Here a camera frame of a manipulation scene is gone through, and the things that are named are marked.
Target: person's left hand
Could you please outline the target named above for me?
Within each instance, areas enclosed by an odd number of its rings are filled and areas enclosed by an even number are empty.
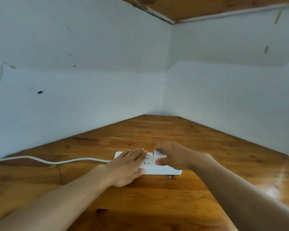
[[[139,168],[144,161],[147,151],[144,149],[128,150],[107,164],[104,164],[111,186],[122,187],[130,184],[135,178],[145,173]]]

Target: power strip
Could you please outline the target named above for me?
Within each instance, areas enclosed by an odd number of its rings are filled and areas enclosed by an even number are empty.
[[[115,158],[117,158],[123,151],[117,151],[115,154]],[[145,160],[140,165],[140,168],[144,168],[146,170],[145,174],[151,175],[181,175],[182,170],[176,170],[170,166],[160,166],[156,165],[155,161],[159,158],[166,157],[166,155],[162,151],[154,151],[154,155],[152,152],[148,152]]]

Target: forearm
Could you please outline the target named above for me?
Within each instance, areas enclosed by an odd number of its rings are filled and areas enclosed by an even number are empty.
[[[0,221],[0,231],[64,231],[108,186],[103,167],[44,195]]]
[[[289,208],[221,166],[211,157],[191,168],[239,231],[287,230]]]

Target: person's right arm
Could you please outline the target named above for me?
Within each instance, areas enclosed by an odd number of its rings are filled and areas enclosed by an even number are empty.
[[[289,231],[287,206],[220,165],[208,153],[175,142],[158,143],[154,149],[167,155],[158,159],[157,165],[196,173],[239,231]]]

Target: wood plank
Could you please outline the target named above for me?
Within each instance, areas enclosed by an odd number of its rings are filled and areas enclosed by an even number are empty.
[[[136,0],[179,23],[181,20],[229,11],[289,3],[289,0]]]
[[[218,162],[289,206],[289,156],[180,117],[142,115],[25,150],[49,160],[112,159],[116,151],[158,141],[177,141],[210,153]],[[43,194],[90,171],[97,162],[60,166],[14,160],[0,164],[0,219]],[[192,171],[169,178],[143,175],[123,188],[109,188],[70,230],[236,230]]]

